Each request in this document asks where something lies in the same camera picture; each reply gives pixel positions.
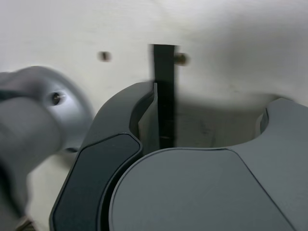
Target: curved plastic edge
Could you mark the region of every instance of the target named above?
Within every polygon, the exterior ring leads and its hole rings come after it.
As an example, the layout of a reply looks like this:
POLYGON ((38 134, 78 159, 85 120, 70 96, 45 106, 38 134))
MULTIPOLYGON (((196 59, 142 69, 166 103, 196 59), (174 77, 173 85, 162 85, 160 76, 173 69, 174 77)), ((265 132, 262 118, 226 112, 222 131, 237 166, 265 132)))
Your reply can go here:
MULTIPOLYGON (((139 145, 139 149, 135 151, 133 155, 129 156, 128 159, 118 164, 118 167, 111 174, 109 181, 102 193, 99 205, 103 205, 104 199, 107 194, 110 194, 111 197, 114 188, 112 187, 112 185, 114 184, 115 186, 116 180, 118 180, 118 178, 120 177, 119 174, 124 172, 129 167, 129 165, 133 163, 133 161, 142 156, 142 144, 137 139, 138 121, 140 120, 144 112, 148 109, 153 99, 154 99, 153 83, 152 82, 137 83, 122 90, 121 92, 113 96, 99 110, 82 144, 82 148, 80 149, 80 152, 77 155, 76 161, 73 164, 51 211, 50 215, 51 231, 62 231, 61 229, 57 228, 54 218, 57 213, 57 208, 59 207, 59 204, 63 199, 63 194, 65 193, 66 186, 68 185, 70 179, 72 178, 72 175, 75 174, 74 169, 76 168, 78 160, 80 160, 80 155, 84 152, 84 150, 87 150, 92 146, 110 140, 112 138, 116 138, 118 136, 126 135, 131 137, 139 145)), ((96 211, 97 222, 95 223, 94 230, 101 229, 100 220, 102 219, 102 214, 103 214, 103 210, 101 209, 101 207, 102 206, 100 206, 96 211)))

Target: gray plastic part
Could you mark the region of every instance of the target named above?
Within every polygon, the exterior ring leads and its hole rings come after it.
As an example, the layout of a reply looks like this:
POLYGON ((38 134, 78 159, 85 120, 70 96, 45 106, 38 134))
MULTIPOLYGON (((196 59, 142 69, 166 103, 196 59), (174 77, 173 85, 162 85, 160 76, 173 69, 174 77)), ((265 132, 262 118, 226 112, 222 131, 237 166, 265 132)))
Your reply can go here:
POLYGON ((278 99, 267 107, 268 125, 234 150, 298 231, 308 230, 308 108, 278 99))
POLYGON ((62 149, 79 148, 93 120, 92 109, 82 92, 62 74, 42 66, 0 73, 0 101, 27 97, 45 107, 62 132, 62 149), (62 96, 52 103, 52 94, 62 96))
POLYGON ((168 149, 133 164, 114 190, 110 231, 291 231, 238 155, 168 149))
POLYGON ((57 122, 34 100, 18 97, 0 103, 1 193, 9 191, 10 197, 0 204, 0 211, 8 212, 0 217, 0 230, 9 230, 2 229, 2 225, 8 226, 10 220, 17 221, 14 217, 23 214, 27 202, 26 176, 60 149, 61 138, 57 122), (9 202, 16 209, 13 217, 9 202))
POLYGON ((121 133, 138 138, 138 122, 154 99, 153 86, 136 83, 110 98, 96 114, 82 147, 121 133))
POLYGON ((157 98, 157 84, 154 84, 153 102, 138 122, 139 140, 143 146, 143 155, 159 150, 157 98))
POLYGON ((132 85, 99 110, 52 209, 52 231, 109 229, 113 189, 124 171, 142 157, 138 122, 155 105, 154 87, 151 82, 132 85))

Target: gray plastic housing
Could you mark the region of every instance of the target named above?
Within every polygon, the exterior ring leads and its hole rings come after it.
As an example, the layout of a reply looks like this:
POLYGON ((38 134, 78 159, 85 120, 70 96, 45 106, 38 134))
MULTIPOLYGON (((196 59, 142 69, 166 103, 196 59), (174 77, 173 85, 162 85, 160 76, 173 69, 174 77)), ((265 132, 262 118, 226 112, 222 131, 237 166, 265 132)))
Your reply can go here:
POLYGON ((137 83, 99 110, 51 212, 52 231, 109 229, 113 188, 123 172, 143 155, 139 121, 157 101, 155 93, 156 84, 137 83))
POLYGON ((308 108, 279 99, 252 141, 142 157, 137 124, 154 95, 140 83, 102 107, 53 208, 52 231, 308 230, 308 108))
POLYGON ((279 99, 252 141, 159 150, 118 182, 111 231, 308 230, 308 108, 279 99))

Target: screw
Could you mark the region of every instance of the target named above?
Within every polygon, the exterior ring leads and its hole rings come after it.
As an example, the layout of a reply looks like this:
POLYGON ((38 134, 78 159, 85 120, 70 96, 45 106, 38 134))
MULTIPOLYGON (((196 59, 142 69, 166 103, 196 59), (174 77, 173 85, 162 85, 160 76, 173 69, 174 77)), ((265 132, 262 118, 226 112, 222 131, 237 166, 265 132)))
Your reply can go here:
POLYGON ((177 53, 174 56, 174 64, 185 66, 188 63, 188 57, 186 57, 185 53, 177 53))
POLYGON ((51 94, 51 102, 54 106, 61 103, 64 100, 64 98, 65 98, 65 95, 63 95, 60 92, 54 92, 51 94))

